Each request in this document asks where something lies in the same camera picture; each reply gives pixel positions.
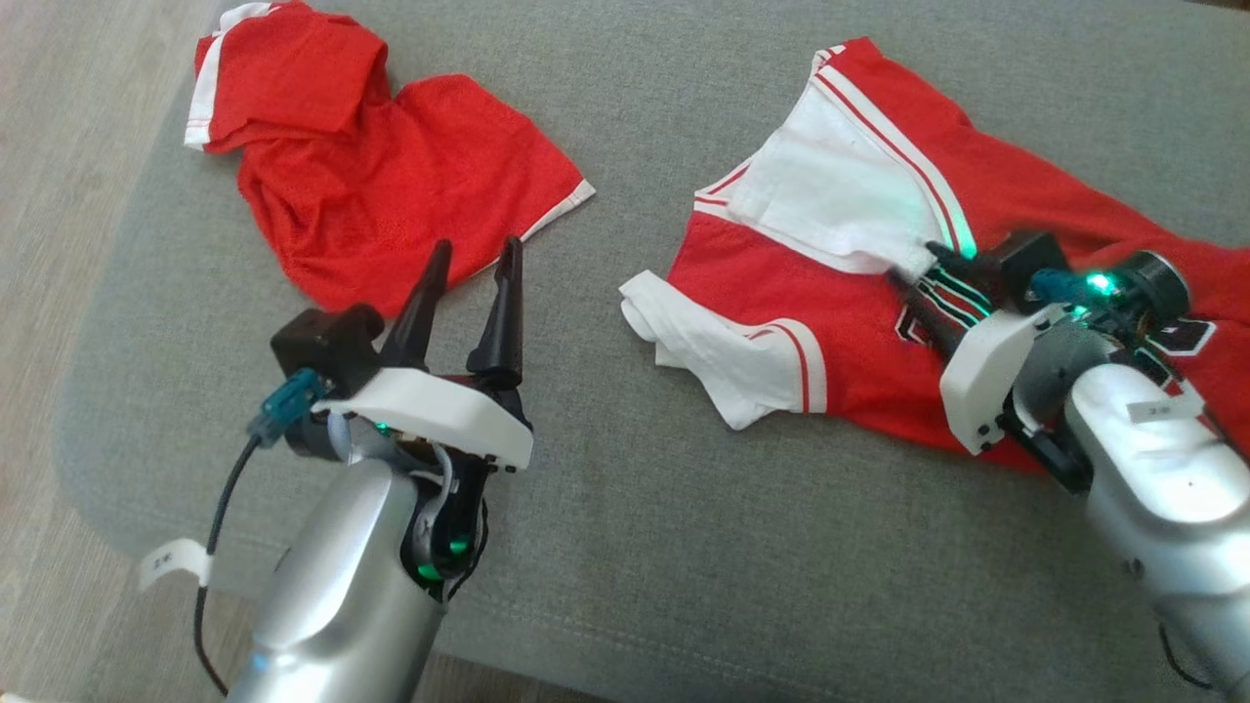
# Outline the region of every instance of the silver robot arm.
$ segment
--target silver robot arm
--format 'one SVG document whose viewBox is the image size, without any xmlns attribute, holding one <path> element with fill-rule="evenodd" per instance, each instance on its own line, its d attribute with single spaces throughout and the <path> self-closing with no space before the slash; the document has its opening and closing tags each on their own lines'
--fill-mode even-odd
<svg viewBox="0 0 1250 703">
<path fill-rule="evenodd" d="M 1064 415 L 1094 469 L 1085 514 L 1230 700 L 1250 700 L 1250 468 L 1136 369 L 1076 380 Z"/>
<path fill-rule="evenodd" d="M 1178 673 L 1250 702 L 1250 468 L 1196 389 L 1168 369 L 1181 389 L 1169 394 L 1140 368 L 1155 357 L 1141 353 L 1149 334 L 1188 311 L 1180 274 L 1142 251 L 1076 275 L 1045 233 L 1012 234 L 972 261 L 931 249 L 941 275 L 959 271 L 994 310 L 960 329 L 924 306 L 919 286 L 900 286 L 949 359 L 951 433 L 972 454 L 1010 437 L 1084 495 L 1090 523 L 1162 623 Z M 1165 633 L 1189 645 L 1210 682 L 1175 664 Z"/>
<path fill-rule="evenodd" d="M 271 341 L 288 377 L 324 397 L 286 393 L 299 398 L 284 412 L 275 394 L 254 437 L 282 435 L 345 468 L 274 573 L 231 703 L 409 703 L 485 548 L 486 478 L 529 465 L 534 437 L 516 392 L 521 243 L 500 258 L 469 374 L 438 377 L 424 358 L 450 256 L 440 243 L 380 352 L 381 318 L 364 305 L 308 310 Z"/>
</svg>

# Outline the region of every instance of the wooden floor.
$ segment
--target wooden floor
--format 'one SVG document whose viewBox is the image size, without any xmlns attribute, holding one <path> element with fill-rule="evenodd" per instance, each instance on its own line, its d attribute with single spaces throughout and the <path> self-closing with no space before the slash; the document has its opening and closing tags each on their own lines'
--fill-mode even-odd
<svg viewBox="0 0 1250 703">
<path fill-rule="evenodd" d="M 46 428 L 112 233 L 216 0 L 0 0 L 0 689 L 68 702 L 220 700 L 194 588 L 140 597 L 131 563 L 59 495 Z M 249 608 L 210 604 L 236 670 Z M 589 698 L 435 659 L 420 700 Z"/>
</svg>

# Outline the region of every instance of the gray couch cushion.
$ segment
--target gray couch cushion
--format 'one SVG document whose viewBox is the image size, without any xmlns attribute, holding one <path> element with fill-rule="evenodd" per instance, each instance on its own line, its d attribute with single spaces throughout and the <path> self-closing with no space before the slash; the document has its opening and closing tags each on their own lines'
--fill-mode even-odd
<svg viewBox="0 0 1250 703">
<path fill-rule="evenodd" d="M 492 538 L 439 639 L 622 700 L 1178 700 L 1154 624 L 1048 479 L 840 420 L 728 430 L 655 369 L 616 286 L 666 270 L 690 194 L 754 150 L 815 49 L 868 34 L 1029 148 L 1188 236 L 1248 244 L 1250 21 L 1175 0 L 366 0 L 399 81 L 462 71 L 599 189 L 526 255 L 532 468 L 489 488 Z M 188 46 L 190 71 L 191 48 Z M 130 553 L 201 538 L 305 306 L 235 191 L 180 146 L 141 179 L 56 424 L 66 492 Z M 492 294 L 449 295 L 454 370 Z M 610 428 L 611 432 L 601 432 Z M 338 468 L 261 453 L 214 583 L 256 594 Z"/>
</svg>

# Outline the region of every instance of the green led light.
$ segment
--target green led light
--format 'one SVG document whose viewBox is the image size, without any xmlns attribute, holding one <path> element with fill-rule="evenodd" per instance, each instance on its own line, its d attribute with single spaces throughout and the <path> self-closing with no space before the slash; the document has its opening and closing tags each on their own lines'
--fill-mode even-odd
<svg viewBox="0 0 1250 703">
<path fill-rule="evenodd" d="M 1115 293 L 1115 281 L 1106 276 L 1106 274 L 1090 274 L 1085 276 L 1085 283 L 1090 284 L 1095 290 L 1102 295 L 1110 295 Z"/>
</svg>

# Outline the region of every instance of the red jersey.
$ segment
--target red jersey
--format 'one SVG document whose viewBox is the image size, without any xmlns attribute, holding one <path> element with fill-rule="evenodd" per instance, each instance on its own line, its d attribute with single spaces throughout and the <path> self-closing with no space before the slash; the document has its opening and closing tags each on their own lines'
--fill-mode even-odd
<svg viewBox="0 0 1250 703">
<path fill-rule="evenodd" d="M 921 279 L 925 241 L 965 256 L 1012 230 L 1056 234 L 1074 270 L 1149 249 L 1186 278 L 1190 319 L 1152 352 L 1192 380 L 1250 447 L 1250 250 L 1181 239 L 1051 164 L 972 126 L 952 100 L 864 39 L 816 54 L 804 94 L 765 145 L 695 195 L 668 281 L 621 288 L 656 363 L 694 372 L 742 428 L 772 410 L 828 413 L 962 452 L 939 394 L 942 362 L 881 271 L 894 266 L 958 323 L 978 301 Z M 985 458 L 1035 465 L 1014 443 Z"/>
<path fill-rule="evenodd" d="M 439 239 L 449 285 L 594 189 L 529 118 L 462 75 L 391 98 L 386 44 L 302 3 L 249 3 L 200 40 L 188 146 L 244 150 L 239 191 L 328 310 L 402 308 Z"/>
</svg>

